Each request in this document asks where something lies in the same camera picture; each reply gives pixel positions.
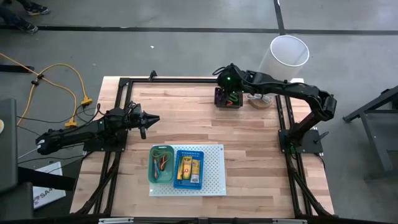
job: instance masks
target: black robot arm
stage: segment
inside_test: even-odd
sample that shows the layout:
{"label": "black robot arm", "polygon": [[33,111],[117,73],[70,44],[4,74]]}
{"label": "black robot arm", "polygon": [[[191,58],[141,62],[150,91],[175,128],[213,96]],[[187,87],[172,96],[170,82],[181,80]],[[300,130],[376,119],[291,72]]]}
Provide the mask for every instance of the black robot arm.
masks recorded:
{"label": "black robot arm", "polygon": [[218,75],[217,84],[223,92],[218,103],[224,103],[231,94],[242,93],[252,95],[275,93],[305,100],[311,108],[311,113],[303,121],[295,123],[289,129],[289,142],[295,146],[301,145],[303,135],[314,125],[320,121],[328,121],[335,115],[337,101],[333,95],[319,90],[316,86],[276,80],[261,72],[250,70],[244,72],[233,63],[219,68],[213,74]]}
{"label": "black robot arm", "polygon": [[114,108],[107,111],[102,118],[83,126],[59,130],[49,129],[36,139],[37,152],[48,155],[63,147],[92,140],[100,140],[110,145],[117,144],[123,137],[122,131],[132,128],[139,128],[141,138],[145,139],[145,129],[159,119],[159,116],[142,112],[140,104],[131,102],[127,113],[121,108]]}

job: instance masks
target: teal basket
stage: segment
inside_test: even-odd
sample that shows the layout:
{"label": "teal basket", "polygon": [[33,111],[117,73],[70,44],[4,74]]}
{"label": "teal basket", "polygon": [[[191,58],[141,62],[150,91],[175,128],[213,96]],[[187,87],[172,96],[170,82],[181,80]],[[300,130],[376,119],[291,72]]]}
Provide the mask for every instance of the teal basket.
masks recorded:
{"label": "teal basket", "polygon": [[[160,177],[155,179],[154,176],[154,159],[157,159],[157,162],[159,163],[158,158],[154,158],[152,156],[152,151],[153,150],[160,150],[160,151],[167,151],[170,152],[171,154],[169,155],[170,158],[166,162],[166,166],[164,167],[164,170],[160,172]],[[153,184],[164,184],[164,183],[171,183],[173,181],[173,174],[174,174],[174,149],[171,146],[154,146],[152,149],[149,151],[149,161],[148,161],[148,180],[149,182]]]}
{"label": "teal basket", "polygon": [[[200,176],[199,183],[191,183],[190,179],[182,179],[177,180],[178,174],[178,165],[180,165],[180,160],[183,156],[192,156],[192,159],[196,159],[200,161]],[[177,156],[175,159],[175,168],[174,168],[174,184],[173,187],[177,189],[192,189],[192,190],[201,190],[201,183],[203,182],[203,163],[204,163],[205,153],[201,151],[186,151],[186,150],[178,150]]]}

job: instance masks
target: shoe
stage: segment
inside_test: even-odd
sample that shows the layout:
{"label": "shoe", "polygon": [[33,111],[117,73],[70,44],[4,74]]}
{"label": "shoe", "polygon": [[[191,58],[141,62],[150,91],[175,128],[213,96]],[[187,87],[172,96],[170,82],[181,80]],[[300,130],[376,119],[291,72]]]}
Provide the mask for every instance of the shoe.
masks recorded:
{"label": "shoe", "polygon": [[31,23],[28,23],[19,17],[13,18],[11,24],[16,26],[18,29],[28,32],[30,34],[34,34],[39,30],[39,28],[37,28],[37,26],[35,26]]}
{"label": "shoe", "polygon": [[50,9],[34,2],[32,2],[29,7],[25,7],[24,9],[30,16],[46,15],[50,13]]}

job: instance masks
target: gray floor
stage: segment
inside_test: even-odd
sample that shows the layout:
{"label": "gray floor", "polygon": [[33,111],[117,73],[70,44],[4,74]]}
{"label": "gray floor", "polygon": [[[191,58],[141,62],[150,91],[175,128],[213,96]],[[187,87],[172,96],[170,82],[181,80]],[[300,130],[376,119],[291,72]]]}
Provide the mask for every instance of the gray floor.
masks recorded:
{"label": "gray floor", "polygon": [[[277,28],[272,0],[38,0],[52,8],[51,15],[28,18],[38,25],[139,26],[139,27],[233,27]],[[280,0],[287,29],[398,29],[395,0],[309,1]],[[23,15],[16,3],[12,8]],[[234,62],[255,70],[277,34],[215,34],[159,32],[54,32],[35,35],[0,30],[0,52],[41,70],[53,63],[69,63],[83,76],[95,101],[103,76],[159,75],[209,76],[216,68]],[[311,57],[300,71],[309,84],[335,94],[335,119],[318,125],[329,131],[323,139],[326,174],[337,215],[385,222],[398,222],[398,183],[365,184],[363,176],[380,169],[359,120],[341,119],[381,91],[398,84],[397,36],[298,35]],[[3,58],[0,63],[9,64]],[[54,68],[49,79],[71,88],[82,98],[77,76],[66,68]],[[33,75],[0,74],[0,98],[17,99],[22,114]],[[30,118],[62,120],[72,115],[72,97],[46,83],[40,84],[28,113]],[[42,133],[60,124],[23,121],[22,126]],[[35,134],[18,130],[19,153],[35,147]],[[81,149],[64,150],[55,157],[79,155]],[[25,159],[39,157],[36,154]],[[41,167],[55,159],[34,161],[26,167]],[[78,166],[68,166],[74,176]],[[63,200],[52,208],[67,213]],[[48,213],[44,207],[40,213]]]}

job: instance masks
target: wooden table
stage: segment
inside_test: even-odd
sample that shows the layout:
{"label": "wooden table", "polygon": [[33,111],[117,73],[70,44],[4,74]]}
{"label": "wooden table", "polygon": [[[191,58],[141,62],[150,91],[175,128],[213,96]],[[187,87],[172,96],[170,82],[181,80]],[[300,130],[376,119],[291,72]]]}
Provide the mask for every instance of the wooden table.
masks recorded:
{"label": "wooden table", "polygon": [[[119,78],[104,77],[98,100],[102,111],[114,107]],[[244,106],[238,110],[216,108],[214,87],[215,84],[198,83],[134,84],[132,100],[146,112],[159,115],[160,121],[147,130],[146,140],[140,138],[138,129],[129,132],[112,216],[294,216],[285,158],[277,140],[280,127],[276,104],[267,110],[256,110],[245,97]],[[310,112],[302,100],[292,99],[292,107],[296,122]],[[224,144],[227,196],[149,197],[148,156],[154,144]],[[97,187],[103,157],[103,152],[94,152],[83,161],[71,212],[81,208]],[[304,154],[303,163],[309,189],[333,213],[321,160]],[[298,194],[304,211],[300,190]],[[107,195],[106,189],[102,208]]]}

